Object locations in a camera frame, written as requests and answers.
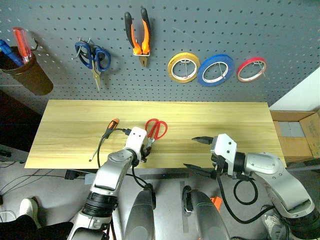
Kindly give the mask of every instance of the yellow tape roll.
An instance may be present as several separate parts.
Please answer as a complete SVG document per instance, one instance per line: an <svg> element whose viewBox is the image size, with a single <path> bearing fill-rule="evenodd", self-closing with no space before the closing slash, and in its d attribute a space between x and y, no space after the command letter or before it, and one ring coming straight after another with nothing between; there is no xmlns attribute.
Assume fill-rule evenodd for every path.
<svg viewBox="0 0 320 240"><path fill-rule="evenodd" d="M190 61L191 63L193 63L194 70L192 73L190 73L187 76L178 76L178 75L174 74L174 67L177 63L183 62L183 61ZM178 83L184 84L184 83L188 83L188 82L192 81L193 79L195 79L197 77L197 71L198 71L199 67L200 67L200 61L196 55L189 53L189 52L182 52L182 53L175 55L169 61L168 74L172 80L174 80Z"/></svg>

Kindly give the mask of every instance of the black pants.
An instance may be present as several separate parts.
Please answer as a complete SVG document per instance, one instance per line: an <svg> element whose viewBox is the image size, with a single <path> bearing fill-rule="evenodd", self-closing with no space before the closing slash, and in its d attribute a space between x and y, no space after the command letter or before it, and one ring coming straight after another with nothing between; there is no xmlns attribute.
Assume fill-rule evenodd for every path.
<svg viewBox="0 0 320 240"><path fill-rule="evenodd" d="M61 222L37 229L34 220L22 215L14 221L0 223L0 240L65 240L72 222Z"/></svg>

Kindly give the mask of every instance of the tape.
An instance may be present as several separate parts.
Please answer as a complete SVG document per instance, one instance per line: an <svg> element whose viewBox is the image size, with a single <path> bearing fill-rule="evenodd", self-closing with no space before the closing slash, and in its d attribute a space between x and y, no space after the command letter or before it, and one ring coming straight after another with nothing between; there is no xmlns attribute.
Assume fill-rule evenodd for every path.
<svg viewBox="0 0 320 240"><path fill-rule="evenodd" d="M205 78L206 71L211 66L216 64L219 65L220 67L221 75L214 79ZM225 66L224 72L222 72L221 70L222 65ZM229 78L233 73L234 69L235 69L235 63L231 57L229 57L226 54L214 55L208 58L207 60L205 60L199 67L198 74L197 74L198 83L207 87L217 86L219 84L222 84L225 80L227 80L227 78Z"/></svg>
<svg viewBox="0 0 320 240"><path fill-rule="evenodd" d="M189 75L186 74L186 76L176 75L174 73L174 67L179 62L184 63L184 64L186 64L188 62L193 63L194 64L193 72L190 73ZM197 77L197 71L198 71L199 66L200 66L200 61L196 55L189 53L189 52L182 52L182 53L175 55L173 58L170 59L170 61L168 63L168 74L169 74L169 77L173 81L176 81L181 84L188 83Z"/></svg>
<svg viewBox="0 0 320 240"><path fill-rule="evenodd" d="M259 67L260 67L261 70L260 70L257 74L255 74L255 75L253 75L253 76L251 76L251 77L247 77L247 78L240 77L241 71L242 71L246 66L248 66L249 64L257 64L257 65L259 65ZM242 63L242 64L238 67L238 69L237 69L237 71L236 71L236 75L237 75L238 80L239 80L240 82L250 83L250 82L252 82L252 81L260 78L261 75L265 75L265 71L266 71L266 70L267 70L267 62L266 62L266 60L265 60L263 57L256 56L256 57L250 58L250 59L248 59L247 61L245 61L244 63Z"/></svg>

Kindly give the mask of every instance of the blue tape roll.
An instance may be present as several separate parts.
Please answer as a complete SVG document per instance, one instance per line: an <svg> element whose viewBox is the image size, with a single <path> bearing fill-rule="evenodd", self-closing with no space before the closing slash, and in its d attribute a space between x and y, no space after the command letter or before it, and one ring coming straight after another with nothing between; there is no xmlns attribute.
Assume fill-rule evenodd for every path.
<svg viewBox="0 0 320 240"><path fill-rule="evenodd" d="M206 70L210 68L212 65L217 63L226 65L225 71L222 73L223 77L220 76L216 79L205 79L204 74ZM231 74L234 72L234 69L235 69L235 63L231 57L229 57L226 54L214 55L208 58L207 60L205 60L199 67L199 70L197 73L198 83L207 87L217 86L219 84L222 84L225 80L227 80L227 78L229 78Z"/></svg>

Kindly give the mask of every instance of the orange pliers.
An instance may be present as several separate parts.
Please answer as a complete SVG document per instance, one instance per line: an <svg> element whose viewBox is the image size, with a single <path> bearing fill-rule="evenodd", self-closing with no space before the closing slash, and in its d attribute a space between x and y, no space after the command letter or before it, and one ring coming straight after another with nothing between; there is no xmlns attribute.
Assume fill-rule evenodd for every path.
<svg viewBox="0 0 320 240"><path fill-rule="evenodd" d="M135 38L134 34L134 26L132 24L132 17L129 12L124 14L124 24L125 24L125 31L128 40L133 47L133 55L139 56L139 61L143 67L147 66L148 56L150 56L150 23L148 18L148 13L145 8L141 8L141 16L142 16L142 23L144 28L144 39L142 45L138 44L137 39Z"/></svg>

